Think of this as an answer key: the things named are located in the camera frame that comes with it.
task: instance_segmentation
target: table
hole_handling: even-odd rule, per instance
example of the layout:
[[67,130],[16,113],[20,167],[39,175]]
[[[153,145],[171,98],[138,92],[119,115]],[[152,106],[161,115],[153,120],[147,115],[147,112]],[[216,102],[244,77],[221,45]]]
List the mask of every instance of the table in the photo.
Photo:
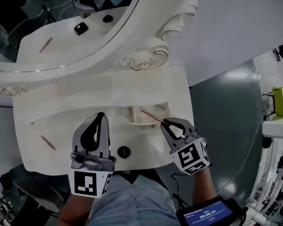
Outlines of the table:
[[[91,53],[93,49],[96,51],[97,42],[114,27],[126,10],[127,7],[114,8],[92,13],[85,19],[80,16],[76,16],[47,24],[22,39],[19,47],[17,63],[42,64],[55,62],[55,65],[59,65],[62,61],[74,62],[76,59],[80,60],[79,56],[76,58],[76,53],[73,48],[78,47],[79,49],[93,40],[94,48],[90,48],[90,51]],[[112,15],[114,19],[110,23],[104,23],[102,19],[108,14]],[[74,32],[74,27],[81,22],[86,23],[89,29],[82,35],[78,36]],[[50,37],[52,37],[53,40],[48,44],[43,52],[40,53],[40,49]]]
[[[47,85],[15,97],[15,128],[25,168],[46,175],[68,174],[74,131],[100,111],[109,120],[110,150],[117,158],[116,170],[170,164],[170,148],[160,128],[132,125],[125,116],[128,106],[142,105],[142,101],[144,105],[168,101],[172,117],[194,124],[183,66],[103,73]],[[41,135],[57,150],[47,146]],[[118,148],[124,145],[131,149],[127,159],[117,155]]]

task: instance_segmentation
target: green object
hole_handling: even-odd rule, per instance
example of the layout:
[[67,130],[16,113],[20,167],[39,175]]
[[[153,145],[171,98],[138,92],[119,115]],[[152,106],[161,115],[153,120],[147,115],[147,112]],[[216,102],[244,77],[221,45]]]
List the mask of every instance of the green object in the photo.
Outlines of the green object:
[[273,87],[274,107],[276,116],[273,121],[283,119],[283,88]]

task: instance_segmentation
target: screen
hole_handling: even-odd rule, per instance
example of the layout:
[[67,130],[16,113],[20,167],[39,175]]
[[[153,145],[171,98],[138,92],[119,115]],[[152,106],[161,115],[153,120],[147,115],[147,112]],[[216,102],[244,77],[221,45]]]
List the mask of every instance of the screen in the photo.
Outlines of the screen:
[[221,201],[199,209],[197,211],[184,214],[184,219],[189,226],[208,226],[223,218],[231,215],[233,212]]

